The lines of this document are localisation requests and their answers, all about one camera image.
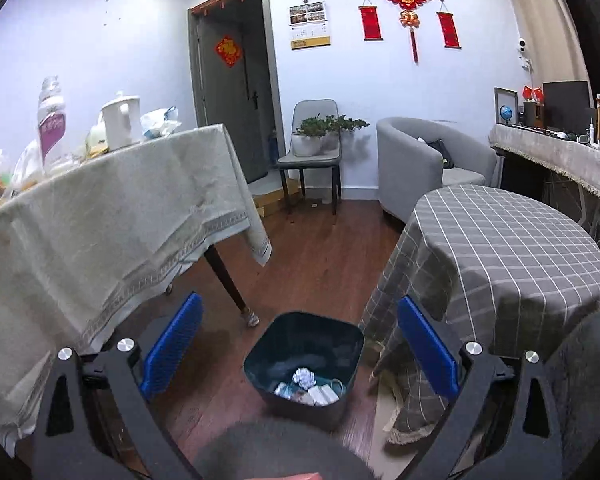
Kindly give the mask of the clear plastic blister package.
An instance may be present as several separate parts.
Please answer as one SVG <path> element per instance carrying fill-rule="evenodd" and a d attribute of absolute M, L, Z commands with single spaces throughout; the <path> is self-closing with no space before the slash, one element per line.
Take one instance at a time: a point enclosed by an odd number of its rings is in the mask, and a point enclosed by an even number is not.
<path fill-rule="evenodd" d="M 327 406 L 339 400 L 338 394 L 329 385 L 316 385 L 306 392 L 315 406 Z"/>

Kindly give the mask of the white paper ball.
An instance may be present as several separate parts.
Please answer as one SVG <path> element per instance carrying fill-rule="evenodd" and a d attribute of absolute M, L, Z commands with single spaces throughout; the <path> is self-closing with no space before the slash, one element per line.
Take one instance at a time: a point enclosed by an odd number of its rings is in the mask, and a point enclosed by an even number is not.
<path fill-rule="evenodd" d="M 292 381 L 299 388 L 309 391 L 311 388 L 316 386 L 315 375 L 312 370 L 306 367 L 297 368 L 292 374 Z"/>

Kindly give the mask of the grey checked round tablecloth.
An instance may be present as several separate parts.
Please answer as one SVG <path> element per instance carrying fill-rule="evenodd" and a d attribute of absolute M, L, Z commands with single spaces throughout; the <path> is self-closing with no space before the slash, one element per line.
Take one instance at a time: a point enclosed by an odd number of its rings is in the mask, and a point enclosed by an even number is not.
<path fill-rule="evenodd" d="M 367 301 L 360 326 L 398 405 L 392 444 L 431 434 L 446 408 L 411 356 L 396 305 L 411 297 L 461 341 L 547 360 L 600 307 L 600 248 L 577 222 L 532 198 L 481 185 L 422 196 Z"/>

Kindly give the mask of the cardboard box under chair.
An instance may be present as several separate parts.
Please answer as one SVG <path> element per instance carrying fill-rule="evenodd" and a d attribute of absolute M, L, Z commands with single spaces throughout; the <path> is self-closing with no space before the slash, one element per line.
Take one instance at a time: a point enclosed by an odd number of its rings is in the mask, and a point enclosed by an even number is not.
<path fill-rule="evenodd" d="M 283 188 L 275 191 L 253 196 L 254 206 L 261 218 L 266 218 L 276 214 L 281 210 L 286 210 L 287 205 L 294 206 L 301 198 L 300 183 L 297 179 L 287 180 L 288 194 L 284 193 Z"/>

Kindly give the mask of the small blue globe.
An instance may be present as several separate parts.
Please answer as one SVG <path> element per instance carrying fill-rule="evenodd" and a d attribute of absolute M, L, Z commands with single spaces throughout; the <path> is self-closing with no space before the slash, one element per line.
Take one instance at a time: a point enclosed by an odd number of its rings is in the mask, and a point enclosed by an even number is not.
<path fill-rule="evenodd" d="M 509 126 L 512 123 L 514 113 L 512 109 L 507 105 L 501 105 L 498 109 L 498 122 L 500 124 Z"/>

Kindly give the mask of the framed picture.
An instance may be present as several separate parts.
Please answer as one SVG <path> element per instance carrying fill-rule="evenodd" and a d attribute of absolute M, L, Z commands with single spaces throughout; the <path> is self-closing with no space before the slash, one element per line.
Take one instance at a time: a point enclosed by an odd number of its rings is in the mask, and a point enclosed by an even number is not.
<path fill-rule="evenodd" d="M 495 87 L 494 88 L 494 110 L 495 110 L 495 122 L 498 122 L 498 109 L 501 105 L 509 106 L 513 113 L 514 117 L 512 119 L 512 123 L 510 126 L 516 126 L 518 124 L 518 94 L 514 90 L 509 90 L 505 88 Z"/>

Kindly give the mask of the clear plastic bottle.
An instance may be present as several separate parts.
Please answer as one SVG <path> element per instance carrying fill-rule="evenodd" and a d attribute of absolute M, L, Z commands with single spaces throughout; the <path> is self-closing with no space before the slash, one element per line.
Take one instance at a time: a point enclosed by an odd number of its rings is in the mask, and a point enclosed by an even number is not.
<path fill-rule="evenodd" d="M 38 140 L 43 168 L 50 170 L 66 154 L 66 100 L 57 76 L 46 77 L 38 96 Z"/>

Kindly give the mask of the black monitor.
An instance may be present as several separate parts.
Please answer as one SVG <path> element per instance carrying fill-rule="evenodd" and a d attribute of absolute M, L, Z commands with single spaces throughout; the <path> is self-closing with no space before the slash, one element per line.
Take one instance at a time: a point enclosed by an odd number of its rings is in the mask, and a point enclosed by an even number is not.
<path fill-rule="evenodd" d="M 547 129 L 572 134 L 588 132 L 592 107 L 585 80 L 546 82 L 543 93 Z"/>

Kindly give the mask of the white plastic bag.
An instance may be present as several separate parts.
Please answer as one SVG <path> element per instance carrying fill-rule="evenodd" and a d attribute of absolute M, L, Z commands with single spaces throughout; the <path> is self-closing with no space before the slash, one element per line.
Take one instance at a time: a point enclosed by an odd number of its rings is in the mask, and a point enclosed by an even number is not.
<path fill-rule="evenodd" d="M 181 127 L 180 111 L 176 106 L 157 108 L 140 116 L 140 126 L 145 139 L 158 139 L 170 136 L 177 128 Z"/>

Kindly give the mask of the grey dining chair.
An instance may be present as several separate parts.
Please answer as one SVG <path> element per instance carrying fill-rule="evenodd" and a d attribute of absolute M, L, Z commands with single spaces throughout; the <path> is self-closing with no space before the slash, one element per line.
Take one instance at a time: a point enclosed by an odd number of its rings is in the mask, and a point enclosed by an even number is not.
<path fill-rule="evenodd" d="M 326 119 L 328 116 L 338 116 L 338 106 L 334 100 L 305 100 L 294 107 L 292 115 L 292 133 L 288 153 L 277 159 L 275 168 L 278 170 L 282 181 L 285 206 L 288 214 L 291 213 L 290 192 L 287 184 L 286 172 L 297 170 L 302 196 L 306 196 L 306 182 L 304 172 L 309 169 L 328 169 L 332 176 L 332 215 L 336 216 L 338 203 L 341 198 L 341 172 L 342 159 L 341 134 L 326 132 L 320 136 L 302 136 L 297 130 L 306 119 Z"/>

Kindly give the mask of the right red hanging scroll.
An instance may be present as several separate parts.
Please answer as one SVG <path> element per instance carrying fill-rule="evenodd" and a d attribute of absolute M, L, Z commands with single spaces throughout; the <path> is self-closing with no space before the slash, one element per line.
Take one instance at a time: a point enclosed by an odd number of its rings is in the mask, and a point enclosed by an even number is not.
<path fill-rule="evenodd" d="M 440 21 L 444 46 L 448 49 L 460 50 L 460 40 L 457 36 L 457 30 L 454 22 L 454 16 L 446 7 L 445 0 L 440 1 L 440 9 L 437 16 Z"/>

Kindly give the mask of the red hanging scroll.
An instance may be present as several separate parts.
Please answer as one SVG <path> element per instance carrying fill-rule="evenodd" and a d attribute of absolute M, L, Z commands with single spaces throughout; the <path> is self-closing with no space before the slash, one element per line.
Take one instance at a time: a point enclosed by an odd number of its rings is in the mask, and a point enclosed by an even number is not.
<path fill-rule="evenodd" d="M 363 0 L 358 10 L 361 13 L 364 40 L 381 41 L 382 36 L 377 15 L 377 6 L 374 6 L 370 0 Z"/>
<path fill-rule="evenodd" d="M 457 36 L 457 30 L 454 22 L 454 16 L 446 7 L 445 0 L 440 1 L 440 9 L 437 16 L 440 21 L 444 46 L 448 49 L 460 50 L 460 40 Z"/>

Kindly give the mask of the red fu door decoration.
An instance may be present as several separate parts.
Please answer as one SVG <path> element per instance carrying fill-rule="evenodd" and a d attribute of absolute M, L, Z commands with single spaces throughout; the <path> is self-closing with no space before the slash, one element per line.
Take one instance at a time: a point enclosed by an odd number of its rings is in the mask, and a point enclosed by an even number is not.
<path fill-rule="evenodd" d="M 235 66 L 242 59 L 242 47 L 230 36 L 224 36 L 214 50 L 228 67 Z"/>

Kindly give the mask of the grey door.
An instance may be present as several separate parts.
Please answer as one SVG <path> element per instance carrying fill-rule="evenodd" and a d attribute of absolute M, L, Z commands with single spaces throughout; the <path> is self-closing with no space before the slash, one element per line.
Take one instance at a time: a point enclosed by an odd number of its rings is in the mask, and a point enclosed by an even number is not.
<path fill-rule="evenodd" d="M 187 21 L 197 125 L 224 125 L 247 181 L 257 181 L 285 148 L 270 0 L 207 0 Z M 233 67 L 214 50 L 224 36 L 242 47 Z"/>

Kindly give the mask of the wall calendar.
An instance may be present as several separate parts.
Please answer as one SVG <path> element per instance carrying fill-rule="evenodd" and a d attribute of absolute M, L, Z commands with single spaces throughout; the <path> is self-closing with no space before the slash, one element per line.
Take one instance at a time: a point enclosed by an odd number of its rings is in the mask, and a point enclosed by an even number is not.
<path fill-rule="evenodd" d="M 288 12 L 291 50 L 330 45 L 330 28 L 324 1 L 304 2 L 291 6 Z"/>

